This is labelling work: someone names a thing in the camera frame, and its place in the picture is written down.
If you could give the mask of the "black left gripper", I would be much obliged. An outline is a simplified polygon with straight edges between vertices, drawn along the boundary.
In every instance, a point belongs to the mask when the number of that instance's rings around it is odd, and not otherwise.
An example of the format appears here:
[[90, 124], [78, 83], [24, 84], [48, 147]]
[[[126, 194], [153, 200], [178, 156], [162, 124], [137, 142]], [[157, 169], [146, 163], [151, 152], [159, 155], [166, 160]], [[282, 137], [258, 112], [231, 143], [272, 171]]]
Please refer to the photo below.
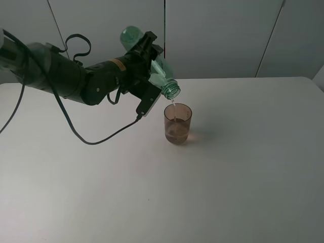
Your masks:
[[151, 63], [159, 54], [153, 43], [156, 39], [153, 32], [147, 31], [135, 44], [135, 52], [128, 52], [118, 58], [126, 68], [119, 87], [122, 94], [137, 95], [149, 84]]

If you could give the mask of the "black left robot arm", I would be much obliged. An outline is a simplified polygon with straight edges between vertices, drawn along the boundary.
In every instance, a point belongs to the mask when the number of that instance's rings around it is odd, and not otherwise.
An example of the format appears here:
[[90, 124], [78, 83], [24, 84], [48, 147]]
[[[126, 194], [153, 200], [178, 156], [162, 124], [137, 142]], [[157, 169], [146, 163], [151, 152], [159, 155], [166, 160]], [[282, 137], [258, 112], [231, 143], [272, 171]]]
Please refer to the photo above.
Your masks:
[[23, 85], [89, 106], [98, 105], [113, 91], [131, 93], [150, 105], [161, 93], [149, 81], [151, 63], [163, 51], [153, 43], [156, 38], [148, 31], [125, 55], [83, 67], [54, 45], [25, 45], [2, 29], [1, 68]]

